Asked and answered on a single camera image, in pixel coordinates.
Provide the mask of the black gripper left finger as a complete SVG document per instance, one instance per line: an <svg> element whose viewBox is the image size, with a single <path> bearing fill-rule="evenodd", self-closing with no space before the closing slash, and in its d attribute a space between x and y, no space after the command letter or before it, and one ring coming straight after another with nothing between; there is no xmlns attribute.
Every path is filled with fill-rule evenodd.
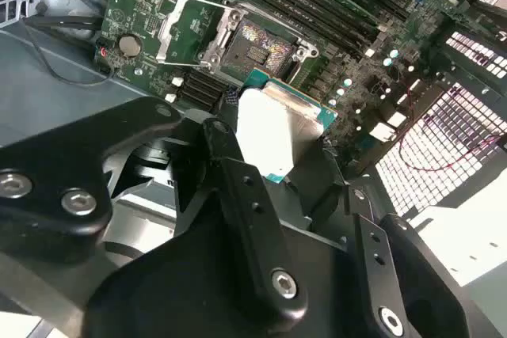
<svg viewBox="0 0 507 338"><path fill-rule="evenodd" d="M156 140L169 154L183 234L207 176L209 127L235 137L215 117L195 122L141 97L2 148L2 250L56 263L90 256L112 219L112 198L135 184L135 150Z"/></svg>

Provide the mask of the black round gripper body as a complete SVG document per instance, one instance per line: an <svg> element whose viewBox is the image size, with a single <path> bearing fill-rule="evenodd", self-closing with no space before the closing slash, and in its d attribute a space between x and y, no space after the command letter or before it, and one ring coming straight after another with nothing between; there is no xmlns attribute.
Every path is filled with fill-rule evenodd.
<svg viewBox="0 0 507 338"><path fill-rule="evenodd" d="M83 336L366 336L345 252L280 223L233 134L209 127L203 141L187 230L102 283Z"/></svg>

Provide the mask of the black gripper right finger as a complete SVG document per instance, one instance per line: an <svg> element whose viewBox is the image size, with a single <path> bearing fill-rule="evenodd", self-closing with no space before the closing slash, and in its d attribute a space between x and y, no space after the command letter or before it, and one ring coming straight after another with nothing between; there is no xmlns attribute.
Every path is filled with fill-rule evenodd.
<svg viewBox="0 0 507 338"><path fill-rule="evenodd" d="M303 209L321 233L335 232L353 262L360 316L371 337L488 337L490 322L417 231L397 215L377 212L317 139L300 160Z"/></svg>

